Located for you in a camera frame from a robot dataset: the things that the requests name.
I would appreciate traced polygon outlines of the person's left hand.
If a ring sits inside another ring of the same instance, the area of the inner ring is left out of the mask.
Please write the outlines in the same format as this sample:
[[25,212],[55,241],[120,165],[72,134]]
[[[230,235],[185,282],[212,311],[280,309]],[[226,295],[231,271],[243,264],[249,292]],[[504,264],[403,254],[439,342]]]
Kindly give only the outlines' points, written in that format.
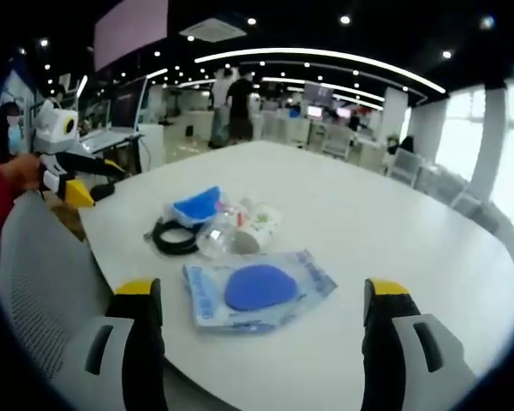
[[0,173],[9,191],[14,195],[19,195],[26,191],[39,189],[40,168],[40,159],[31,153],[25,153],[7,163],[0,164]]

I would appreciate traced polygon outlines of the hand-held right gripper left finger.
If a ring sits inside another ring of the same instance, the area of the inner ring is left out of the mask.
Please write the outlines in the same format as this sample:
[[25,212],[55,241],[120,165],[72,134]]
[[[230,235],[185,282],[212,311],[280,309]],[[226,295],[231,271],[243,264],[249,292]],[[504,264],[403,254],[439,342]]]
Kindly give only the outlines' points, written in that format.
[[64,350],[62,396],[75,410],[166,410],[160,280],[114,291]]

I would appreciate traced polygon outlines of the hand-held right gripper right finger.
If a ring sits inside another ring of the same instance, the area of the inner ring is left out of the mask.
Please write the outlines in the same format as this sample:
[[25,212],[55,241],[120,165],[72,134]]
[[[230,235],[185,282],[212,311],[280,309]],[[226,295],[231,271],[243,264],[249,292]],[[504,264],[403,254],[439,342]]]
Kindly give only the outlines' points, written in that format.
[[399,283],[364,288],[363,410],[451,410],[473,387],[463,345]]

